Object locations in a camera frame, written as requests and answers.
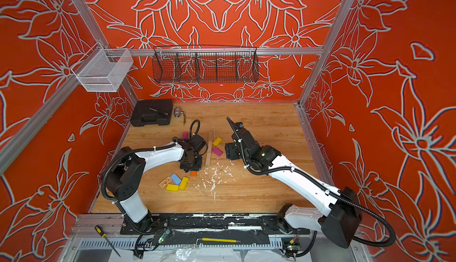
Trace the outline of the natural wood block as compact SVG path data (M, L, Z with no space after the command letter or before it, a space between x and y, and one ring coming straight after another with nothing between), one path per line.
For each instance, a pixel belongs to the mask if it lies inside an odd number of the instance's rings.
M212 153L213 142L210 140L207 142L207 156L210 157Z
M209 142L214 142L214 140L215 140L215 131L214 130L210 130L208 132L208 140L209 140Z
M206 156L206 159L205 159L205 165L209 166L210 162L211 162L211 154L208 153L207 156Z

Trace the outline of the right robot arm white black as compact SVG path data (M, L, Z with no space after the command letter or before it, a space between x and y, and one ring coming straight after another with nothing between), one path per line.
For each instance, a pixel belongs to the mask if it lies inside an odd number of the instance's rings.
M297 167L279 150L269 145L260 146L243 123L235 123L230 118L227 121L233 131L233 142L229 144L232 160L241 159L252 175L268 175L284 183L315 207L315 212L310 213L295 205L285 206L283 219L288 226L320 232L341 248L348 248L352 241L378 248L395 243L397 236L393 227L381 215L360 205L352 189L341 190L322 182ZM388 233L385 240L369 241L356 236L363 214L385 227Z

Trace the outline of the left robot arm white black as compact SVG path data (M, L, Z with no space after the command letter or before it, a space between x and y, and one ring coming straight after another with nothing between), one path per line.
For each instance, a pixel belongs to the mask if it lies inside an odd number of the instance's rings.
M201 122L194 120L188 137L174 137L164 146L122 148L104 171L100 184L102 197L115 205L124 223L140 235L150 235L159 224L143 202L140 192L143 179L158 175L157 168L179 167L185 173L197 173L203 167L203 156L209 151L207 141L199 134Z

